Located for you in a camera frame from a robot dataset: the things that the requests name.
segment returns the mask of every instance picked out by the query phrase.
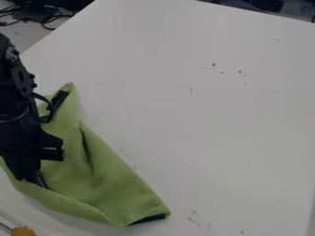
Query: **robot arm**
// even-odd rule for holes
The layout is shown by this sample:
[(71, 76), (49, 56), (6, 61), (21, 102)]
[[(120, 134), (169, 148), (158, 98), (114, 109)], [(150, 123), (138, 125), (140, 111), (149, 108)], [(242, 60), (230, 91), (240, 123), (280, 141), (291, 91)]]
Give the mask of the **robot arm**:
[[(41, 123), (51, 121), (56, 107), (34, 93), (35, 76), (18, 55), (10, 40), (0, 33), (0, 156), (17, 180), (48, 188), (40, 174), (41, 160), (62, 161), (63, 140), (45, 133)], [(63, 100), (66, 95), (58, 96)], [(40, 118), (35, 99), (48, 103), (48, 117)]]

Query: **orange object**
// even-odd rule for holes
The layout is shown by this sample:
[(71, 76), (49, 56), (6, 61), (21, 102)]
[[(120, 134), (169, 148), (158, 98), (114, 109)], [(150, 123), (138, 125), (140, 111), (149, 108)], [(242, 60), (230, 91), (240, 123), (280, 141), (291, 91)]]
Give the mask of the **orange object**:
[(35, 232), (26, 226), (16, 227), (12, 230), (11, 236), (36, 236)]

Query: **green towel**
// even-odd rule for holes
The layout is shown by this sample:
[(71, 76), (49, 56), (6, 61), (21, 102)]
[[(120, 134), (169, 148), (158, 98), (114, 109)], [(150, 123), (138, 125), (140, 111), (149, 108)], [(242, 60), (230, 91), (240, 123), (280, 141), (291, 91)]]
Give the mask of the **green towel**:
[[(63, 139), (64, 162), (42, 161), (41, 173), (50, 190), (17, 181), (1, 159), (12, 184), (54, 210), (123, 227), (145, 218), (168, 216), (168, 208), (110, 147), (80, 122), (73, 84), (52, 121), (42, 129)], [(47, 115), (40, 104), (41, 116)]]

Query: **table surface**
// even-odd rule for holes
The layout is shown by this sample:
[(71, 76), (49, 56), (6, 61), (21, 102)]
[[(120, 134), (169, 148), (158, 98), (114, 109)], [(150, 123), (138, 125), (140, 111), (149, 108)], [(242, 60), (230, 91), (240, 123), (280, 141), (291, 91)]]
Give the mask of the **table surface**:
[(288, 18), (191, 0), (97, 0), (24, 63), (43, 94), (76, 84), (82, 119), (173, 214), (114, 229), (51, 211), (5, 177), (1, 208), (48, 235), (307, 235), (314, 42), (314, 25)]

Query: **cable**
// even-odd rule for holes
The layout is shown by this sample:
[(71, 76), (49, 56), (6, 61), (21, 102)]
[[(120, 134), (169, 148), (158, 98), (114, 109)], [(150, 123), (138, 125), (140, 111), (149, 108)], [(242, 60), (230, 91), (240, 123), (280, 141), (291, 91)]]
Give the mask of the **cable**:
[(48, 26), (46, 26), (46, 24), (51, 23), (51, 22), (54, 22), (54, 21), (57, 20), (58, 18), (71, 18), (71, 17), (73, 17), (73, 16), (76, 14), (76, 12), (73, 11), (73, 12), (72, 12), (72, 15), (65, 15), (65, 14), (63, 14), (63, 13), (61, 12), (61, 10), (60, 10), (58, 7), (56, 7), (56, 9), (57, 9), (57, 13), (59, 13), (59, 15), (53, 14), (53, 15), (51, 15), (51, 16), (48, 16), (47, 18), (45, 18), (45, 19), (41, 22), (41, 25), (42, 25), (45, 29), (47, 29), (47, 30), (56, 30), (56, 28), (48, 27)]
[[(13, 4), (11, 6), (7, 6), (3, 9), (0, 9), (0, 14), (4, 14), (4, 15), (0, 15), (0, 18), (14, 15), (16, 12), (21, 10), (21, 8), (23, 6), (24, 5)], [(53, 13), (52, 15), (48, 16), (47, 18), (45, 18), (41, 21), (41, 25), (47, 30), (55, 30), (55, 28), (48, 27), (48, 26), (46, 26), (46, 24), (54, 22), (58, 18), (71, 18), (72, 16), (74, 16), (76, 14), (75, 11), (73, 11), (72, 15), (63, 14), (62, 11), (57, 6), (55, 6), (55, 9), (56, 9), (57, 15), (55, 13)], [(18, 19), (16, 21), (13, 21), (13, 22), (0, 22), (0, 27), (11, 26), (11, 25), (17, 24), (20, 21), (27, 22), (28, 20), (29, 20), (28, 18), (21, 18), (21, 19)]]
[[(0, 18), (4, 18), (4, 17), (7, 17), (7, 16), (12, 16), (14, 15), (14, 13), (7, 13), (7, 14), (4, 14), (4, 15), (1, 15)], [(21, 19), (18, 19), (16, 21), (13, 21), (13, 22), (0, 22), (0, 27), (6, 27), (6, 26), (11, 26), (11, 25), (14, 25), (14, 24), (17, 24), (18, 22), (20, 21), (24, 21), (24, 22), (27, 22), (27, 18), (21, 18)]]

